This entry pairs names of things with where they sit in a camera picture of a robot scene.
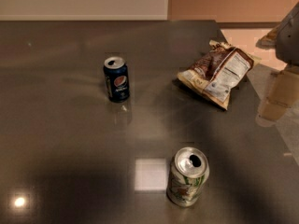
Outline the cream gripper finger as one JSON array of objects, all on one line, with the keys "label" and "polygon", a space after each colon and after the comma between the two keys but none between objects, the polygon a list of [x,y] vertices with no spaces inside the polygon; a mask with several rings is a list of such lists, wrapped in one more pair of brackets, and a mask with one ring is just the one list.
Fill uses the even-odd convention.
[{"label": "cream gripper finger", "polygon": [[277,121],[298,99],[299,67],[287,65],[281,71],[270,73],[258,116],[272,122]]},{"label": "cream gripper finger", "polygon": [[278,27],[276,26],[261,38],[261,44],[266,47],[274,47],[276,45],[277,35]]}]

